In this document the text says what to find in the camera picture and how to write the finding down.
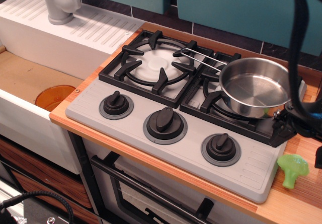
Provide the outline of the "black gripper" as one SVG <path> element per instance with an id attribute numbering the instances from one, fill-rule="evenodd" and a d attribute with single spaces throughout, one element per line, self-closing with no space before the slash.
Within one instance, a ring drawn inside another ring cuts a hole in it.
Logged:
<path id="1" fill-rule="evenodd" d="M 291 102 L 285 104 L 273 124 L 273 134 L 269 145 L 278 147 L 296 134 L 308 138 L 321 138 L 321 102 L 303 103 L 303 108 L 308 112 L 308 117 L 298 113 Z M 322 146 L 315 152 L 314 167 L 322 169 Z"/>

